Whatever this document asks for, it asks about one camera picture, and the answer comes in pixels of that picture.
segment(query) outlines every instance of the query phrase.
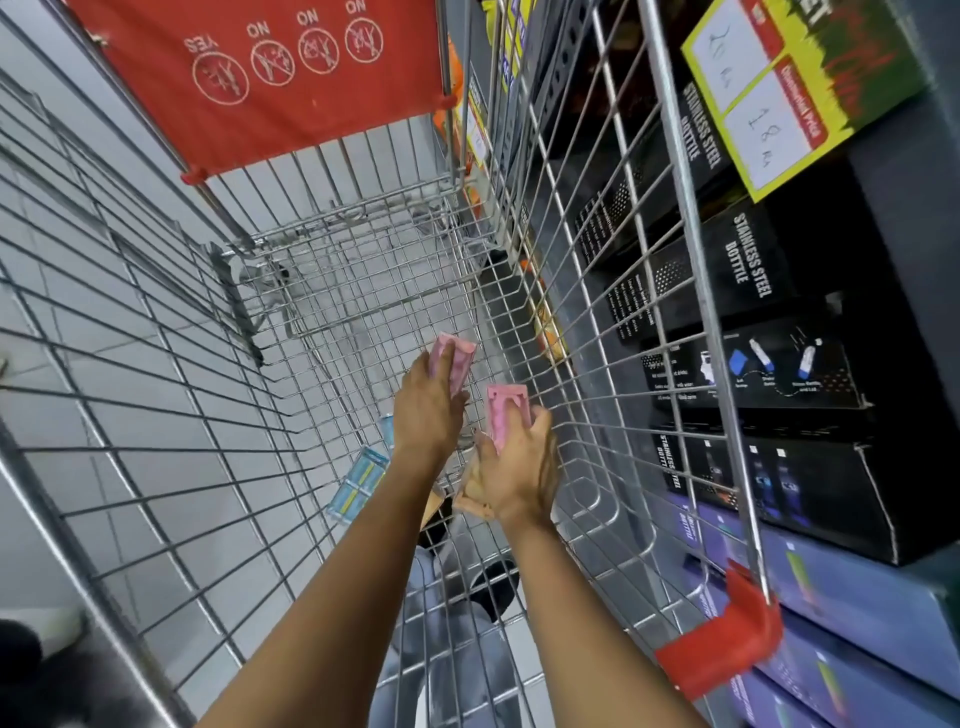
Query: blue box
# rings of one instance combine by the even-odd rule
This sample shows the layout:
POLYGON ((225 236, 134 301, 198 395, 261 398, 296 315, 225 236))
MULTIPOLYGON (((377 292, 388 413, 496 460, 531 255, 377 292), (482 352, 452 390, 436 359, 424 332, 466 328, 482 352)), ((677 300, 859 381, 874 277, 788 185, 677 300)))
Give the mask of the blue box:
POLYGON ((378 424, 380 436, 383 437, 383 444, 387 448, 387 452, 394 454, 394 416, 381 417, 378 424))
MULTIPOLYGON (((703 582, 700 562, 689 558, 684 567, 691 587, 703 582)), ((713 570, 697 601, 709 618, 726 609, 726 585, 713 570)), ((783 641, 756 668, 831 725, 960 726, 960 704, 789 610, 782 614, 783 641)))
MULTIPOLYGON (((730 681, 730 693, 737 713, 754 728, 832 728, 753 670, 734 677, 730 681)), ((894 725, 896 723, 878 723, 874 728, 894 725)))
POLYGON ((326 512, 344 523, 353 523, 373 489, 387 471, 390 459, 370 448, 363 448, 340 488, 326 506, 326 512))
MULTIPOLYGON (((660 523, 698 548, 686 498, 673 495, 669 503, 677 504, 669 507, 672 521, 660 523)), ((699 512, 708 559, 746 565, 739 516, 705 504, 699 512)), ((897 568, 766 523, 760 533, 767 576, 783 606, 960 699, 960 545, 897 568)))

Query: pink package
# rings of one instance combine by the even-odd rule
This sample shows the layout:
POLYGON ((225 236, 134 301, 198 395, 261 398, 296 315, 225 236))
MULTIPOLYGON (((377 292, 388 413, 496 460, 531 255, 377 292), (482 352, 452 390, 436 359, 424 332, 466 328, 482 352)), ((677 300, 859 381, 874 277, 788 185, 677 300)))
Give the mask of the pink package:
POLYGON ((527 398, 525 384, 490 384, 487 386, 487 428, 496 451, 503 449, 507 441, 507 413, 503 406, 507 400, 513 400, 520 408, 523 423, 530 426, 530 400, 527 398))
POLYGON ((464 388, 464 382, 467 381, 467 372, 470 370, 470 364, 473 363, 473 355, 477 351, 477 345, 466 339, 459 339, 448 333, 442 333, 437 337, 433 344, 433 351, 430 352, 430 376, 437 373, 437 364, 440 362, 440 356, 444 353, 444 347, 447 343, 452 343, 457 348, 453 353, 453 369, 450 370, 450 396, 457 394, 464 388))

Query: forearm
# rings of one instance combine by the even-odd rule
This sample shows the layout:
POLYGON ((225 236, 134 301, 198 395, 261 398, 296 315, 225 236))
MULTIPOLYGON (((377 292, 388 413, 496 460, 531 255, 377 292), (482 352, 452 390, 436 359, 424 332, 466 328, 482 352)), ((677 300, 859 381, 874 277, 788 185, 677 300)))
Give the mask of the forearm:
POLYGON ((344 539, 200 728, 366 724, 436 470, 395 457, 344 539))
POLYGON ((704 725, 620 629, 552 523, 507 519, 503 525, 558 726, 704 725))

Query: hand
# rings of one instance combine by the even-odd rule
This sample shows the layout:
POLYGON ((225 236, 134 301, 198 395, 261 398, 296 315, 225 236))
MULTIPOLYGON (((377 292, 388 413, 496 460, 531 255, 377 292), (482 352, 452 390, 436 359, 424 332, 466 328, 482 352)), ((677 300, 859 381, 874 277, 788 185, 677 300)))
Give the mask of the hand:
POLYGON ((432 378, 427 369, 430 353, 423 352, 403 377, 394 398, 394 460, 440 474, 457 447, 464 426, 467 392, 450 397, 450 370, 455 347, 448 344, 432 378))
POLYGON ((477 433, 480 477, 487 501, 504 528, 515 523, 550 523, 557 494, 557 437, 550 410, 534 406, 534 423, 523 424, 519 408, 505 403, 507 441, 499 455, 487 435, 477 433))

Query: red cart flap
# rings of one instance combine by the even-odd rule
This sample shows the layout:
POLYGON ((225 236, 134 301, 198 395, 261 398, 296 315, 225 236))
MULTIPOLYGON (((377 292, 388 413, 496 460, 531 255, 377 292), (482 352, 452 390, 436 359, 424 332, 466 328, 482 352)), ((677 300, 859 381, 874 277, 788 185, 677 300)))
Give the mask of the red cart flap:
POLYGON ((434 0, 69 0, 198 182, 452 106, 434 0))

